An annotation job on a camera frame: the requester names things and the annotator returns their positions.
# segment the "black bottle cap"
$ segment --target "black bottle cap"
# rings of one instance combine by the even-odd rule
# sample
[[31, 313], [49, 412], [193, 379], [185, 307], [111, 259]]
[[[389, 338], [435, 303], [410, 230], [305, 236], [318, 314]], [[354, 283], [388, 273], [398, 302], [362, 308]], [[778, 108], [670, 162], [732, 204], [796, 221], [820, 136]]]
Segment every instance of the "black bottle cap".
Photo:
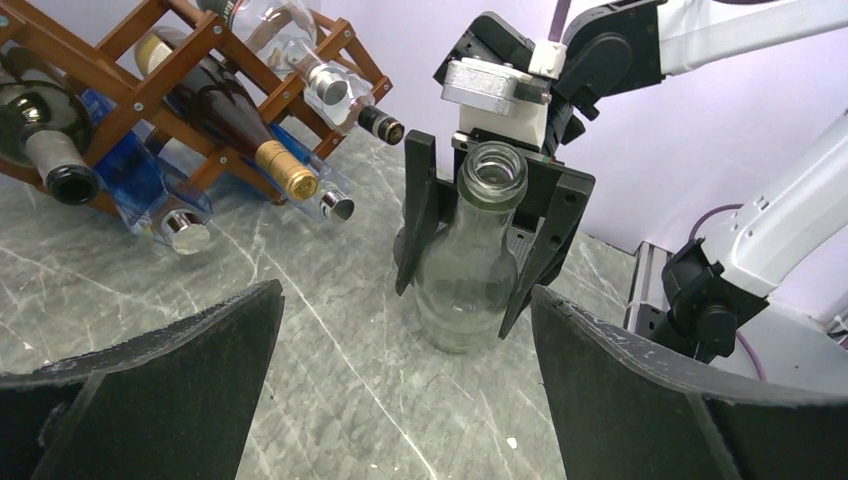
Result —
[[362, 128], [389, 145], [400, 143], [406, 132], [406, 128], [396, 118], [373, 105], [369, 105], [359, 112], [357, 122]]
[[44, 186], [56, 200], [65, 205], [88, 203], [100, 193], [97, 175], [83, 165], [54, 168], [44, 179]]

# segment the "blue bottle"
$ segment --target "blue bottle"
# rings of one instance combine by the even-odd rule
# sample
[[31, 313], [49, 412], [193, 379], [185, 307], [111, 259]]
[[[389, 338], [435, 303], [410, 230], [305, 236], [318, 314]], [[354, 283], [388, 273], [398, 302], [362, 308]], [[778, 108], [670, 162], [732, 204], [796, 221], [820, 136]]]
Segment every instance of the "blue bottle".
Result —
[[[94, 90], [81, 96], [95, 125], [113, 103]], [[124, 223], [136, 235], [170, 245], [180, 254], [197, 253], [209, 243], [205, 224], [212, 216], [209, 198], [186, 183], [185, 175], [128, 133], [94, 167]]]

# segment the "bottle label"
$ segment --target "bottle label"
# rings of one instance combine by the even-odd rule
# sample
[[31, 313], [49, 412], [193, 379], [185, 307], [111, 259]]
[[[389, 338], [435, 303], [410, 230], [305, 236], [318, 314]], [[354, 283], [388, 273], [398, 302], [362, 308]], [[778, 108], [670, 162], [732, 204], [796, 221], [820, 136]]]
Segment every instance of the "bottle label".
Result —
[[197, 0], [197, 7], [220, 15], [227, 28], [232, 28], [233, 17], [236, 16], [241, 2], [242, 0]]

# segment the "white wall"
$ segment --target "white wall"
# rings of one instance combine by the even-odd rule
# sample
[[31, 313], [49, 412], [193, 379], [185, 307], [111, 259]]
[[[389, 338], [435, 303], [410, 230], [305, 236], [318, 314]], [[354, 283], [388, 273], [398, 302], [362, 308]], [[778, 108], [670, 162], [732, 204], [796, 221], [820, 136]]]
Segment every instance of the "white wall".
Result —
[[[31, 0], [96, 43], [135, 0]], [[455, 105], [431, 76], [471, 20], [499, 13], [531, 38], [547, 36], [556, 0], [322, 0], [350, 20], [395, 89], [381, 103], [408, 129], [437, 136], [452, 158]], [[605, 3], [574, 0], [570, 18]], [[179, 24], [170, 17], [168, 23]], [[121, 64], [137, 72], [129, 58]], [[582, 228], [625, 251], [648, 240], [678, 249], [695, 220], [753, 198], [848, 107], [848, 30], [705, 66], [662, 85], [604, 99], [601, 116], [558, 156], [598, 179]], [[774, 298], [821, 316], [848, 290], [848, 231], [802, 264]]]

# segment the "wine bottle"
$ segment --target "wine bottle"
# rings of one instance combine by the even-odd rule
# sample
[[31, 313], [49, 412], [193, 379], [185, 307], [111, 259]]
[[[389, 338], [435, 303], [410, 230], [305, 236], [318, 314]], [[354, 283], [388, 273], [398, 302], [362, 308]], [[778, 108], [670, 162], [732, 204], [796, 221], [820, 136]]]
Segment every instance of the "wine bottle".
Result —
[[[81, 98], [95, 124], [114, 108], [94, 90], [86, 90]], [[169, 162], [152, 155], [135, 133], [124, 136], [94, 170], [132, 233], [170, 245], [182, 255], [209, 244], [204, 226], [212, 216], [209, 198]]]
[[289, 201], [316, 222], [329, 219], [333, 223], [343, 223], [350, 219], [356, 205], [348, 196], [353, 190], [348, 180], [281, 126], [272, 124], [270, 127], [277, 140], [318, 175], [318, 192], [312, 198], [301, 201], [287, 197]]
[[[302, 77], [308, 79], [303, 91], [306, 103], [336, 132], [347, 135], [359, 124], [368, 133], [389, 145], [403, 139], [405, 128], [394, 117], [376, 107], [371, 85], [359, 75], [321, 60], [302, 39], [289, 42], [284, 53]], [[339, 81], [344, 88], [328, 93]]]
[[[315, 47], [315, 20], [301, 0], [196, 0], [195, 4], [220, 15], [230, 31], [277, 76], [295, 70], [290, 55], [285, 55], [293, 42], [310, 52]], [[308, 73], [302, 77], [307, 84], [314, 80]], [[333, 105], [342, 100], [345, 90], [344, 79], [327, 72], [317, 93], [323, 102]]]
[[[135, 47], [142, 75], [153, 72], [184, 40], [185, 34], [170, 27], [154, 27], [142, 36]], [[166, 101], [210, 140], [256, 159], [292, 198], [306, 200], [315, 194], [315, 174], [274, 139], [244, 85], [211, 56], [204, 57]]]
[[0, 155], [35, 168], [56, 200], [82, 205], [100, 192], [80, 153], [92, 136], [85, 106], [58, 71], [13, 41], [0, 47]]

